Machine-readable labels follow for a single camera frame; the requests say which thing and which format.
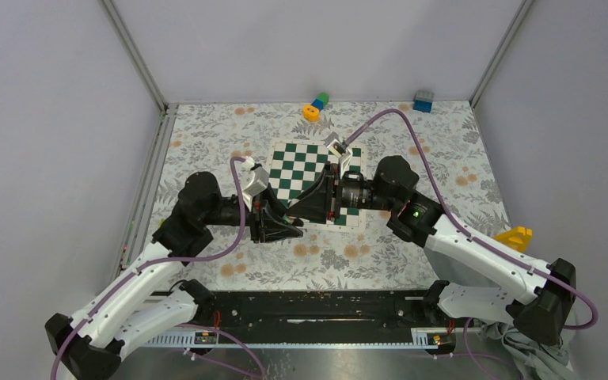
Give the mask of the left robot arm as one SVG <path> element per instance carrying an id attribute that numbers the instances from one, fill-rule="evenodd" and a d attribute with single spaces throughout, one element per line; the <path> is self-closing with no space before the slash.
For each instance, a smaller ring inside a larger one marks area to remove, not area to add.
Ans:
<path id="1" fill-rule="evenodd" d="M 189 264 L 234 251 L 245 233 L 256 243 L 303 235 L 303 222 L 287 216 L 263 167 L 251 169 L 246 186 L 237 178 L 234 186 L 236 194 L 225 197 L 213 173 L 192 174 L 132 264 L 80 310 L 48 319 L 45 331 L 55 354 L 51 378 L 65 367 L 76 379 L 108 379 L 136 348 L 167 329 L 217 322 L 214 294 L 194 279 L 159 303 L 137 308 L 161 281 Z"/>

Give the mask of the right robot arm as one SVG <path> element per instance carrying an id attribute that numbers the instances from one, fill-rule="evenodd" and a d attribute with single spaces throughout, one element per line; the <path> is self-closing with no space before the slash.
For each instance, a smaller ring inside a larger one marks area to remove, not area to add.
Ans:
<path id="1" fill-rule="evenodd" d="M 418 192 L 418 175 L 401 156 L 383 158 L 372 179 L 342 173 L 325 163 L 314 183 L 287 206 L 287 215 L 324 223 L 341 208 L 389 211 L 387 227 L 402 241 L 473 269 L 494 287 L 471 287 L 438 280 L 422 300 L 430 325 L 472 318 L 514 326 L 524 336 L 555 346 L 576 300 L 576 270 L 563 259 L 549 264 L 531 258 L 464 226 L 442 204 Z"/>

